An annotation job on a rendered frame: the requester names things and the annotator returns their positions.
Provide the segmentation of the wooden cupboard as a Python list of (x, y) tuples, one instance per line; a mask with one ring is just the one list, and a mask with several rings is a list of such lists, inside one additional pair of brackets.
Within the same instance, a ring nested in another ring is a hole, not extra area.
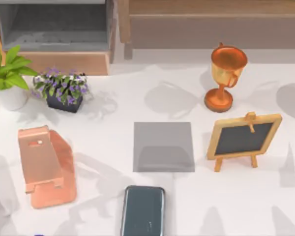
[(134, 49), (295, 49), (295, 0), (117, 0), (120, 41)]

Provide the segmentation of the purple flowers in dark pot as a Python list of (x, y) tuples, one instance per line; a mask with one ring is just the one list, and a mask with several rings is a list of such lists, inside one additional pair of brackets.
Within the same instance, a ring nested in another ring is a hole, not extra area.
[(70, 113), (78, 111), (84, 96), (89, 93), (85, 73), (64, 74), (57, 68), (50, 68), (35, 76), (32, 82), (33, 94), (45, 99), (48, 107)]

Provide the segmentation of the salmon pink phone stand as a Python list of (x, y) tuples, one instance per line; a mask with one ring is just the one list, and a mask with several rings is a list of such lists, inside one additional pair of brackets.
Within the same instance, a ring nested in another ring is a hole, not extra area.
[(18, 131), (20, 158), (27, 194), (35, 209), (76, 199), (77, 188), (70, 145), (44, 125)]

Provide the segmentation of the pulled-out drawer grey inside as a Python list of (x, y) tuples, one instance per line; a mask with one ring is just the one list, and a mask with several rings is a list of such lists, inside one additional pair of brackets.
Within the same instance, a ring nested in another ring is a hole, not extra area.
[(114, 0), (0, 0), (3, 50), (107, 51)]

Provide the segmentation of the flat grey square mat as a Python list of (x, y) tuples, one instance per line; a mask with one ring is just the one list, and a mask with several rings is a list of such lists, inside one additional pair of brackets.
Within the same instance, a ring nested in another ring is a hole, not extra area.
[(194, 172), (190, 122), (135, 122), (135, 172)]

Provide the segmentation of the pale wooden drawer front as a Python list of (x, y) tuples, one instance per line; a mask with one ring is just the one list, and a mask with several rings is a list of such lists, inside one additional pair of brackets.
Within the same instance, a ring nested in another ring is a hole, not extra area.
[(108, 75), (114, 58), (111, 52), (20, 52), (19, 55), (31, 60), (29, 67), (37, 72), (55, 68), (66, 74), (87, 75)]

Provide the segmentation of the dark grey smartphone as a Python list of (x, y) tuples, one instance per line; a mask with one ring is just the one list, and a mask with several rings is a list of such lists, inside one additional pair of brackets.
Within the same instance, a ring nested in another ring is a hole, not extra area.
[(124, 192), (120, 236), (165, 236), (165, 190), (130, 185)]

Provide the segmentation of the copper gold trophy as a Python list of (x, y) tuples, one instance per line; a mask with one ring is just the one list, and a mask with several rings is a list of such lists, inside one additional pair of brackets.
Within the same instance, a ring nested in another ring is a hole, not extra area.
[(241, 49), (219, 43), (211, 54), (211, 75), (218, 88), (210, 89), (204, 103), (213, 112), (223, 113), (233, 105), (233, 96), (227, 88), (236, 86), (244, 67), (247, 55)]

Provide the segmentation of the green plant in white pot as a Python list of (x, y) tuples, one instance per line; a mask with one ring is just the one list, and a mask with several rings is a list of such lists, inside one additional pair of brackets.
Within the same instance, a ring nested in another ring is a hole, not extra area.
[(28, 97), (25, 93), (29, 87), (23, 78), (26, 76), (36, 76), (38, 73), (27, 65), (31, 60), (19, 56), (20, 46), (12, 47), (5, 57), (5, 65), (2, 65), (2, 55), (0, 52), (0, 104), (9, 111), (22, 108)]

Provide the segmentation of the wooden framed blackboard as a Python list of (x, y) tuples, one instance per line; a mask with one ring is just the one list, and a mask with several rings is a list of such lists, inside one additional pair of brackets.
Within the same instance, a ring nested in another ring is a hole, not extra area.
[(256, 168), (257, 156), (265, 154), (282, 121), (280, 114), (256, 115), (248, 112), (241, 118), (217, 120), (214, 124), (206, 157), (214, 160), (219, 172), (223, 160), (250, 157)]

